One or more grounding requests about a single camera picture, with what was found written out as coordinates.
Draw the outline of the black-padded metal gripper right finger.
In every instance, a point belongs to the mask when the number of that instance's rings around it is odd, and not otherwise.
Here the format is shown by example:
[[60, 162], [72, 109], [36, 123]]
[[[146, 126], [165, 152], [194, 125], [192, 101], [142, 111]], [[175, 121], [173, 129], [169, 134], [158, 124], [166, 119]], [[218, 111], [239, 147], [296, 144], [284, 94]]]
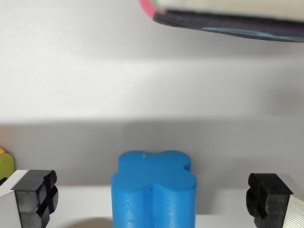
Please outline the black-padded metal gripper right finger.
[[304, 188], [290, 175], [251, 173], [246, 206], [257, 228], [302, 228]]

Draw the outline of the black-padded metal gripper left finger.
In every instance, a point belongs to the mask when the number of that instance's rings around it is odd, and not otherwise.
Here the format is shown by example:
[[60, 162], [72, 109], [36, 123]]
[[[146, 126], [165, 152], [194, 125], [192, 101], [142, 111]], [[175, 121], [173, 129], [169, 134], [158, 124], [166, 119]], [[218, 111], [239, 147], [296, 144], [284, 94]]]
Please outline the black-padded metal gripper left finger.
[[45, 228], [58, 204], [54, 170], [17, 170], [0, 179], [0, 226]]

